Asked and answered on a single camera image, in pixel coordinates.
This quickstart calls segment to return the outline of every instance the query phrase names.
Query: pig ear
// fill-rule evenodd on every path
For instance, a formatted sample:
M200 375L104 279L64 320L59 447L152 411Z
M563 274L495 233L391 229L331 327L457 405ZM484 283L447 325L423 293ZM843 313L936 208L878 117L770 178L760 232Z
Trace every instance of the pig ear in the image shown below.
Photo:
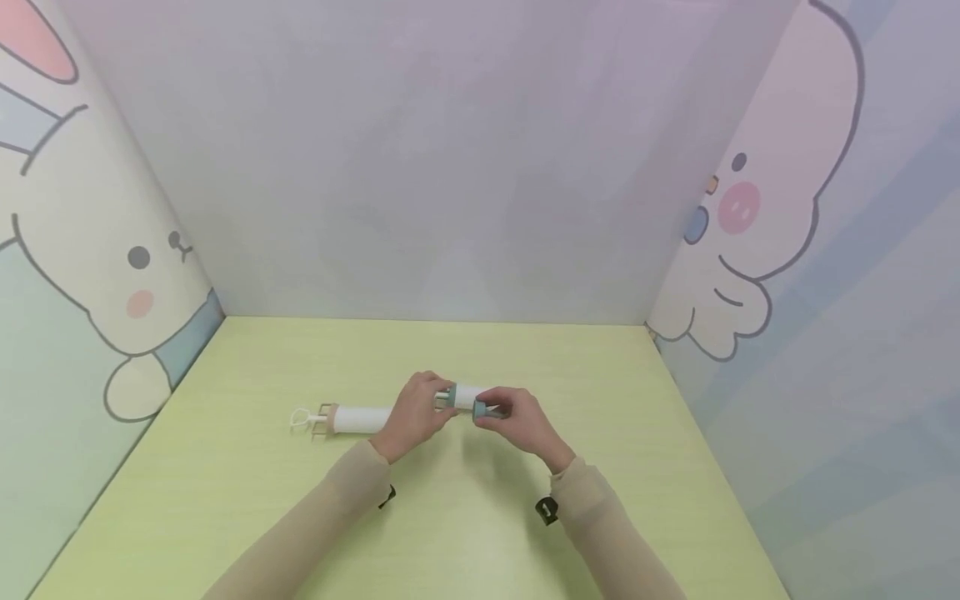
M77 81L77 63L31 0L0 0L0 50L58 84Z

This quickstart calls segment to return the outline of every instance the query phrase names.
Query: pastel wall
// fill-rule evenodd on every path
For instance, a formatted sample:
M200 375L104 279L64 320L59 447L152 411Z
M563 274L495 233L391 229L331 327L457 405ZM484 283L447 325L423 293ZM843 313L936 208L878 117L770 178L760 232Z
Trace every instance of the pastel wall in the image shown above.
M24 598L222 320L47 2L0 0L0 598Z
M648 320L796 600L960 597L957 22L803 2Z
M796 1L64 9L230 314L639 324Z

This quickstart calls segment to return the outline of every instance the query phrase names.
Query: table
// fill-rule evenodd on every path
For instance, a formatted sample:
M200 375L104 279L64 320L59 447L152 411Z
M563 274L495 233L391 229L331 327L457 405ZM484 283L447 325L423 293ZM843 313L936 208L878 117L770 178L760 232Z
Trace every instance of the table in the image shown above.
M322 402L389 406L413 371L536 394L619 493L689 600L786 600L643 327L229 317L33 597L199 598L356 437L287 421ZM548 473L454 419L394 467L298 598L590 599Z

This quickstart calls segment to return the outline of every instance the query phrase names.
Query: cartoon paw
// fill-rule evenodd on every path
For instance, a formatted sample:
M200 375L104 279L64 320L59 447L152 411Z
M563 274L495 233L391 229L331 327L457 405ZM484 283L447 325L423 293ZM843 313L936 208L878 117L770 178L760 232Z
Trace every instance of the cartoon paw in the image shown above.
M762 285L728 269L717 258L681 251L660 289L647 324L667 341L689 336L714 360L736 352L736 340L757 335L770 316Z
M116 368L107 382L104 401L117 420L144 420L155 415L170 397L167 371L153 354L134 356Z
M770 298L759 283L733 273L715 284L709 290L713 298L697 306L689 336L713 359L723 361L733 358L738 337L753 337L767 325Z

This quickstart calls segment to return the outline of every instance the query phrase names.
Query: right hand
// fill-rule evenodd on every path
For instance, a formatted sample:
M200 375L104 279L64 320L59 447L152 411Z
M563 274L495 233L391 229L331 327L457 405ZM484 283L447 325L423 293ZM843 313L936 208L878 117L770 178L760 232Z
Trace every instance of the right hand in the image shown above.
M383 429L370 438L373 449L392 465L443 429L457 410L435 411L434 395L451 385L452 381L432 371L415 372L396 397L396 404Z
M564 442L540 408L537 399L518 388L493 388L477 396L506 414L505 419L481 417L477 427L495 431L517 448L535 454L557 474L573 462L576 453Z

